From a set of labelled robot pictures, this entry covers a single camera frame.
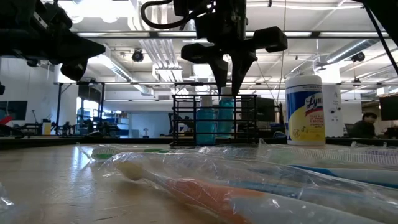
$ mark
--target computer monitor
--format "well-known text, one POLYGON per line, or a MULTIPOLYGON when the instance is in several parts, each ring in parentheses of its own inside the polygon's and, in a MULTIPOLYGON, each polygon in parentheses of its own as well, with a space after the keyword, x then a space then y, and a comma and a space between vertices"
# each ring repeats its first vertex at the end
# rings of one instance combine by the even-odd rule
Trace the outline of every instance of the computer monitor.
POLYGON ((14 121, 23 121, 26 109, 27 101, 0 101, 0 119, 10 115, 14 121))
MULTIPOLYGON (((242 119, 253 120, 254 100, 249 100, 252 96, 242 96, 242 119)), ((275 122, 275 101, 273 99, 256 97, 257 121, 275 122)))
POLYGON ((382 121, 398 120, 398 96, 380 97, 382 121))

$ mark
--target lysol label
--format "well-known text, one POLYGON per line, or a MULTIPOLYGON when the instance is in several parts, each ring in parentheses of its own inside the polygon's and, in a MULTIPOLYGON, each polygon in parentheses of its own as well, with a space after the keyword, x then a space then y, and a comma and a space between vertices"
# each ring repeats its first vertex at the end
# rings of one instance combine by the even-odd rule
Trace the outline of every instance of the lysol label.
POLYGON ((288 140, 324 141, 321 85, 297 85, 286 89, 288 140))

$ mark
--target table surface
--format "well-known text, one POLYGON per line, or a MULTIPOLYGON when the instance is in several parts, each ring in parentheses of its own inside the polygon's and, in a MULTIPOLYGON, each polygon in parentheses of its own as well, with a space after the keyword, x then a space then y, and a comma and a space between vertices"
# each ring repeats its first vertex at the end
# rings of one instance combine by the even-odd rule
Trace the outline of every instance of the table surface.
POLYGON ((16 205, 0 223, 221 223, 149 184, 106 177, 99 168, 75 146, 0 151, 0 182, 16 205))

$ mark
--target ceiling beam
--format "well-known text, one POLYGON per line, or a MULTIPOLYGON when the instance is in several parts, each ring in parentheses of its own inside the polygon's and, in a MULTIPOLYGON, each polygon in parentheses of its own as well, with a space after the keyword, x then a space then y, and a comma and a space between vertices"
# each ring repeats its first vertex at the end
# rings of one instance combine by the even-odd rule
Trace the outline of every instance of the ceiling beam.
MULTIPOLYGON (((87 39, 196 39, 195 32, 186 31, 102 31, 74 32, 87 39)), ((246 37, 253 37, 253 31, 247 31, 246 37)), ((370 31, 286 31, 288 39, 378 39, 377 32, 370 31)), ((383 32, 385 39, 390 39, 383 32)))

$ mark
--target clear plastic wrap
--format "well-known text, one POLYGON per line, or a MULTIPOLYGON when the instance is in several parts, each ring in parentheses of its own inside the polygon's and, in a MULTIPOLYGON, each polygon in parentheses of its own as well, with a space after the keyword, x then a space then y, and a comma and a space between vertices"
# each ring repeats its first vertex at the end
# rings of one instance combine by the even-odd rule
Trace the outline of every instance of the clear plastic wrap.
POLYGON ((398 189, 398 150, 356 144, 351 147, 325 146, 305 148, 289 145, 227 144, 198 150, 209 156, 252 159, 299 167, 333 177, 377 184, 398 189))
POLYGON ((290 166, 197 153, 124 152, 104 166, 230 223, 397 223, 398 191, 290 166))
POLYGON ((97 144, 91 146, 82 146, 77 143, 77 148, 88 159, 96 162, 104 162, 112 156, 121 152, 156 152, 167 153, 176 152, 177 150, 187 152, 197 152, 198 149, 192 147, 170 147, 159 145, 123 145, 123 144, 97 144))
POLYGON ((0 223, 9 223, 14 216, 14 203, 7 198, 5 187, 0 182, 0 223))

